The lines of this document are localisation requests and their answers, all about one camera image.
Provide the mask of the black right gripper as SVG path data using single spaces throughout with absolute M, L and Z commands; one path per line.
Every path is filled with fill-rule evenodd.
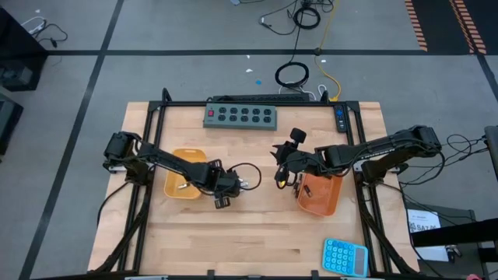
M 304 143 L 306 137 L 307 133 L 305 131 L 294 128 L 290 133 L 290 142 L 286 141 L 284 144 L 274 145 L 277 152 L 272 152 L 272 155 L 278 165 L 274 179 L 278 189 L 286 187 L 289 172 L 317 174 L 317 154 L 297 150 L 298 145 Z M 279 162 L 279 156 L 286 156 L 285 166 Z

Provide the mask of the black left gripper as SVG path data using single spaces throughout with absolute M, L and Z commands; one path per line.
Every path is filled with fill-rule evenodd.
M 216 209 L 229 207 L 229 197 L 237 197 L 240 194 L 240 179 L 238 174 L 233 170 L 225 171 L 220 159 L 210 161 L 209 165 L 214 169 L 210 173 L 206 189 L 215 196 L 220 196 L 215 197 L 214 200 Z

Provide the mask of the yellow plastic bin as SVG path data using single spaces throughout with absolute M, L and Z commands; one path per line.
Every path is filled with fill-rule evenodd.
M 205 153 L 200 149 L 176 149 L 173 152 L 174 156 L 187 160 L 188 162 L 205 162 L 207 160 Z M 169 198 L 195 200 L 201 196 L 201 191 L 190 184 L 189 187 L 178 189 L 181 184 L 187 181 L 180 174 L 169 171 L 167 173 L 166 182 L 164 184 L 164 193 Z

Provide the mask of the orange plastic bin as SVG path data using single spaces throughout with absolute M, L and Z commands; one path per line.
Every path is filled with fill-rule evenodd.
M 311 174 L 300 174 L 300 182 L 296 189 L 297 204 L 306 212 L 319 216 L 330 216 L 337 208 L 342 188 L 341 177 L 317 177 Z M 312 197 L 308 197 L 304 185 L 307 185 Z

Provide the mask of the grey metal power strip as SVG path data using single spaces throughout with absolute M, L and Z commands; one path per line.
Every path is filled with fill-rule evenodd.
M 209 103 L 205 107 L 204 128 L 277 130 L 275 106 Z

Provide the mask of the black remote control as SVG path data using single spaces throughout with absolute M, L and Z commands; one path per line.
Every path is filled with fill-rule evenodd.
M 345 112 L 342 105 L 334 106 L 335 122 L 339 133 L 347 132 L 347 125 L 345 122 Z

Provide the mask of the blue calculator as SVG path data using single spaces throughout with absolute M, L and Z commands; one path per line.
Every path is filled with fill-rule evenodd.
M 327 238 L 324 240 L 321 266 L 340 275 L 366 277 L 368 254 L 365 246 Z

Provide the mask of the white paper label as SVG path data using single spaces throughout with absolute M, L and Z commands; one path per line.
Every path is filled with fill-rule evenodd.
M 408 216 L 410 233 L 440 228 L 440 219 L 436 212 L 409 209 Z

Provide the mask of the black side table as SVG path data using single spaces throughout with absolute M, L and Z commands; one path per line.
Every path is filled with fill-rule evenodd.
M 498 217 L 478 220 L 470 209 L 415 202 L 409 209 L 436 212 L 440 219 L 439 229 L 410 233 L 423 274 L 498 280 Z

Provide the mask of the grey panel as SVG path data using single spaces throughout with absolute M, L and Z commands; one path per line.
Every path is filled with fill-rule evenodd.
M 486 145 L 493 163 L 494 173 L 498 180 L 498 126 L 486 126 L 484 132 Z

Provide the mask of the black equipment box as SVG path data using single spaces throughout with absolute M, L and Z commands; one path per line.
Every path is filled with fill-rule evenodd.
M 0 156 L 5 155 L 22 112 L 21 105 L 0 97 Z

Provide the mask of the black cabinet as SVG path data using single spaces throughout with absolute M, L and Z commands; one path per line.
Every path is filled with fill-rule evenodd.
M 37 88 L 48 52 L 0 6 L 0 86 L 10 92 Z

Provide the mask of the black metal rig frame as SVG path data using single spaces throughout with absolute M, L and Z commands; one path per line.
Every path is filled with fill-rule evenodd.
M 328 237 L 364 243 L 354 178 L 343 179 L 338 206 L 333 215 L 319 217 L 303 211 L 290 188 L 275 186 L 272 150 L 284 142 L 293 128 L 307 133 L 303 149 L 372 140 L 385 136 L 381 107 L 376 102 L 350 103 L 352 122 L 349 135 L 336 130 L 333 107 L 278 106 L 276 131 L 205 129 L 202 102 L 172 101 L 165 111 L 155 102 L 127 106 L 123 129 L 142 133 L 167 151 L 201 149 L 208 159 L 220 159 L 225 167 L 235 166 L 250 181 L 252 189 L 234 198 L 228 208 L 216 209 L 212 198 L 195 200 L 169 198 L 163 186 L 167 171 L 157 170 L 153 185 L 134 190 L 125 177 L 110 177 L 112 199 L 103 210 L 89 269 L 101 271 L 125 228 L 128 209 L 150 196 L 149 215 L 142 231 L 130 242 L 128 258 L 121 270 L 142 275 L 274 275 L 309 276 L 321 270 L 321 252 Z

